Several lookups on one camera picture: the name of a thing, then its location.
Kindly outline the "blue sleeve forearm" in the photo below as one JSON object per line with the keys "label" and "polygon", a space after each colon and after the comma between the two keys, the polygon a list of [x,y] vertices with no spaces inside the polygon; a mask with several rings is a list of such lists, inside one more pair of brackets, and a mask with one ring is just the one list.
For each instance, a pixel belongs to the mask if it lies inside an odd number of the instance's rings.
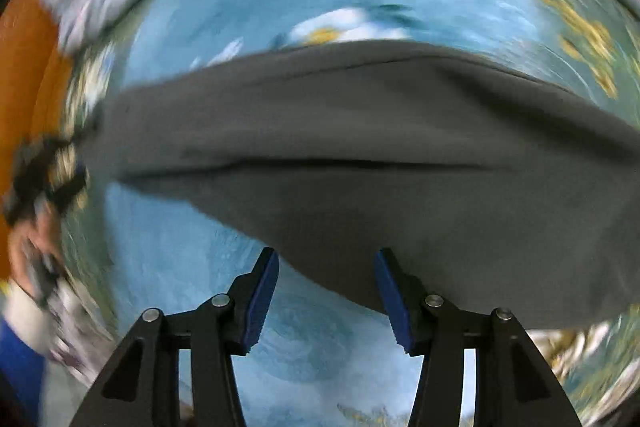
{"label": "blue sleeve forearm", "polygon": [[1,425],[38,426],[51,314],[12,281],[1,314]]}

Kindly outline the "person's left hand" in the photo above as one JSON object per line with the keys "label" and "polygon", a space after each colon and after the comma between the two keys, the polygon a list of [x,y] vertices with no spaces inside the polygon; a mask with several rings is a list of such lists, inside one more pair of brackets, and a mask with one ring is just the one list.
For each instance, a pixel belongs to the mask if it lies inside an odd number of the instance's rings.
{"label": "person's left hand", "polygon": [[50,200],[38,199],[34,213],[15,222],[8,253],[13,282],[44,307],[63,273],[61,221]]}

